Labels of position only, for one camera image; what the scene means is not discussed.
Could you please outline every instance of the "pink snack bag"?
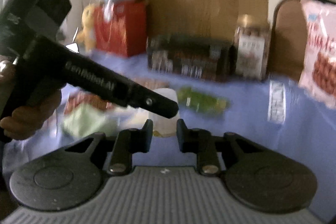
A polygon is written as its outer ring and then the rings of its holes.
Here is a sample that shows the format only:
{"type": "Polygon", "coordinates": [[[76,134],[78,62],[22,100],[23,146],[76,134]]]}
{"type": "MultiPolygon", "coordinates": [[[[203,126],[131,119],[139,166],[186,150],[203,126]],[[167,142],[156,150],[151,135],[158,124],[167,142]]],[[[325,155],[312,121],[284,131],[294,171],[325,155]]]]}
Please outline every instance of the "pink snack bag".
{"type": "Polygon", "coordinates": [[[299,86],[336,108],[336,5],[301,0],[308,40],[299,86]]]}

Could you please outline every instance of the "screw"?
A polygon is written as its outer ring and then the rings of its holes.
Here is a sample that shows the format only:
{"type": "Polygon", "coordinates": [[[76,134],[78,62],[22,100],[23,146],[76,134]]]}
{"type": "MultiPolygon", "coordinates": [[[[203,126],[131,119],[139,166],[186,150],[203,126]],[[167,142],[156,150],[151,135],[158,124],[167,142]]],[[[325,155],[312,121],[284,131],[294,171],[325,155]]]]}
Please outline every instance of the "screw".
{"type": "Polygon", "coordinates": [[[202,167],[203,173],[208,174],[208,175],[216,174],[218,172],[218,170],[219,169],[216,165],[204,165],[202,167]]]}
{"type": "Polygon", "coordinates": [[[110,171],[112,173],[122,173],[126,171],[126,166],[124,164],[113,164],[110,166],[110,171]]]}
{"type": "Polygon", "coordinates": [[[148,106],[151,106],[151,105],[153,104],[152,99],[151,99],[151,98],[147,98],[147,99],[146,99],[146,104],[147,104],[148,106]]]}

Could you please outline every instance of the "red bag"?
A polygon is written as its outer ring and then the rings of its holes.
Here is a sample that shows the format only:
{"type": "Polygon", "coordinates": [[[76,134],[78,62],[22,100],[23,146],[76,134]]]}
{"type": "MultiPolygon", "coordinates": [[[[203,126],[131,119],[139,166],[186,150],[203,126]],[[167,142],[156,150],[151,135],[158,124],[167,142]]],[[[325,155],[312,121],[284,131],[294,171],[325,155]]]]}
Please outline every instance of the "red bag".
{"type": "Polygon", "coordinates": [[[104,21],[102,7],[95,8],[94,29],[97,49],[130,57],[146,51],[146,5],[125,1],[115,4],[110,22],[104,21]]]}

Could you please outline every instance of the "gray ribbed surface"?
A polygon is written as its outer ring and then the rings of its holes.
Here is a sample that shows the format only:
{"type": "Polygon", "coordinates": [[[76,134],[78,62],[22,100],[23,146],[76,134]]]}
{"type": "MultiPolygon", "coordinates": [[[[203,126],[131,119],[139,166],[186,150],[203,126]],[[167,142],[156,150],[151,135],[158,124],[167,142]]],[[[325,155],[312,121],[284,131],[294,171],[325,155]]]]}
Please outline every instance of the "gray ribbed surface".
{"type": "Polygon", "coordinates": [[[322,224],[308,210],[268,215],[245,208],[217,178],[193,167],[136,167],[111,178],[104,190],[79,208],[40,213],[19,208],[2,224],[322,224]]]}

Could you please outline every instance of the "finger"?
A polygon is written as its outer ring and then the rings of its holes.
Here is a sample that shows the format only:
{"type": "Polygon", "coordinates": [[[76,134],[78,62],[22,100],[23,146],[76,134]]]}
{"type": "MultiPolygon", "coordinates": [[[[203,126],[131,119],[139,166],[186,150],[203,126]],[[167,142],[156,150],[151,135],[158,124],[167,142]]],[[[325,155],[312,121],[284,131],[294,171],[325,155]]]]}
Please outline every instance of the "finger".
{"type": "Polygon", "coordinates": [[[29,107],[21,106],[13,111],[12,117],[26,123],[33,125],[44,122],[48,119],[59,106],[62,99],[61,91],[58,90],[53,95],[45,99],[40,106],[29,107]]]}
{"type": "Polygon", "coordinates": [[[44,114],[44,118],[48,119],[61,104],[62,92],[56,91],[53,95],[45,99],[39,107],[39,110],[44,114]]]}
{"type": "Polygon", "coordinates": [[[13,117],[6,117],[0,121],[0,127],[6,131],[8,137],[15,140],[25,140],[32,136],[39,127],[20,122],[13,117]]]}
{"type": "Polygon", "coordinates": [[[37,125],[46,120],[39,107],[21,106],[13,111],[12,117],[20,122],[37,125]]]}
{"type": "Polygon", "coordinates": [[[12,80],[15,76],[15,66],[5,60],[0,62],[0,84],[12,80]]]}
{"type": "Polygon", "coordinates": [[[9,137],[13,140],[17,140],[17,141],[26,140],[26,139],[30,138],[31,136],[33,136],[34,133],[35,133],[34,131],[31,131],[31,132],[27,132],[25,134],[18,134],[18,133],[12,133],[8,130],[4,131],[5,136],[7,136],[7,137],[9,137]]]}

